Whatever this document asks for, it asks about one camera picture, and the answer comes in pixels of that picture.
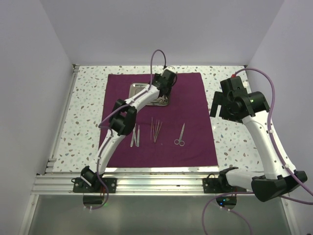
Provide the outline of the purple cloth wrap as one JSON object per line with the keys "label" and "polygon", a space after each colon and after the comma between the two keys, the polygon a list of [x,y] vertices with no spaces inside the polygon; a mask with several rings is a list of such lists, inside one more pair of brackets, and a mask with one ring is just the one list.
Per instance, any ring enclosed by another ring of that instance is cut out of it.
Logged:
{"label": "purple cloth wrap", "polygon": [[[162,121],[156,143],[150,140],[151,117]],[[184,146],[174,144],[182,125]],[[140,146],[131,135],[118,145],[108,167],[198,167],[217,165],[205,88],[200,73],[180,73],[167,106],[145,106],[136,117]]]}

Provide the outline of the thin pointed steel tweezers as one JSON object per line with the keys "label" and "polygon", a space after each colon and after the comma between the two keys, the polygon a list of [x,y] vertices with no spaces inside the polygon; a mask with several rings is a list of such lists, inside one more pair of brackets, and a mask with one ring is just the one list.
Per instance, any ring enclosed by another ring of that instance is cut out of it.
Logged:
{"label": "thin pointed steel tweezers", "polygon": [[163,122],[160,121],[160,120],[157,122],[156,130],[155,130],[155,135],[154,135],[154,143],[156,143],[156,141],[157,141],[157,138],[158,138],[160,129],[161,129],[161,127],[162,127],[162,123],[163,123]]}

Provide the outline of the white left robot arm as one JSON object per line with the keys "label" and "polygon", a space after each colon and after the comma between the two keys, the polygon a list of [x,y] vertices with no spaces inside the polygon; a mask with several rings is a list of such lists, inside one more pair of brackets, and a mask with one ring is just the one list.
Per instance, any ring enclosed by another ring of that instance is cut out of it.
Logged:
{"label": "white left robot arm", "polygon": [[115,102],[112,113],[103,120],[109,122],[107,134],[94,159],[81,171],[80,179],[90,192],[97,192],[101,186],[105,186],[101,176],[118,145],[133,131],[137,113],[153,100],[169,95],[176,80],[176,73],[164,69],[161,74],[155,74],[139,93]]}

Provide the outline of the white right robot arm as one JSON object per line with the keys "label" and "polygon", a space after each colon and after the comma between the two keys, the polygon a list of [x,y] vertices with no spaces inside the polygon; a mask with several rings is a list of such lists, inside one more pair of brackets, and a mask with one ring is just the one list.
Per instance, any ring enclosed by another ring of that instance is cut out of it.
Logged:
{"label": "white right robot arm", "polygon": [[252,191],[258,200],[266,202],[282,196],[307,181],[304,171],[290,161],[269,118],[270,107],[261,92],[248,93],[239,76],[220,82],[215,92],[210,116],[242,123],[248,129],[260,155],[264,170],[252,172],[230,167],[220,171],[218,187],[231,192],[235,187]]}

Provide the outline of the steel surgical scissors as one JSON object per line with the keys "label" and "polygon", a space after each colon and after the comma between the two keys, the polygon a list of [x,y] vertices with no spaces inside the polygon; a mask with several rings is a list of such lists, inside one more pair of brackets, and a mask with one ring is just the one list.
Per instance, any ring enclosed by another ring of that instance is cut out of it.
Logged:
{"label": "steel surgical scissors", "polygon": [[185,142],[182,140],[184,129],[185,129],[185,123],[182,125],[179,138],[174,140],[174,144],[175,145],[179,145],[179,146],[184,146],[185,145]]}
{"label": "steel surgical scissors", "polygon": [[169,99],[166,97],[159,97],[158,98],[158,104],[160,106],[167,106],[169,104]]}

